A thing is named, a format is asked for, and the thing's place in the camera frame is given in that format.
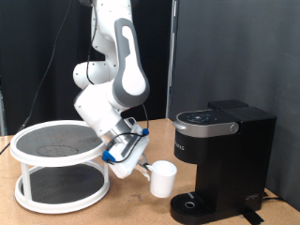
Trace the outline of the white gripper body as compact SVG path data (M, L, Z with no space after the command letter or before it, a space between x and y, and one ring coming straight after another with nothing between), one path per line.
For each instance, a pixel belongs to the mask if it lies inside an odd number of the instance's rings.
M131 175L148 143L148 136L137 124L130 132L112 139L112 145L108 148L108 161L118 178L124 179Z

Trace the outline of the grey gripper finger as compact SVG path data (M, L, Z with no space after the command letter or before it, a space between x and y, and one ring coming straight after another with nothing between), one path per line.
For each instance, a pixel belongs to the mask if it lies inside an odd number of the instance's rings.
M148 173L148 169L145 166L141 166L141 165L137 164L135 166L135 170L139 171L144 177L147 178L147 180L151 179L151 177Z
M142 153L139 159L139 164L144 167L145 169L151 169L152 165L148 162L146 154Z

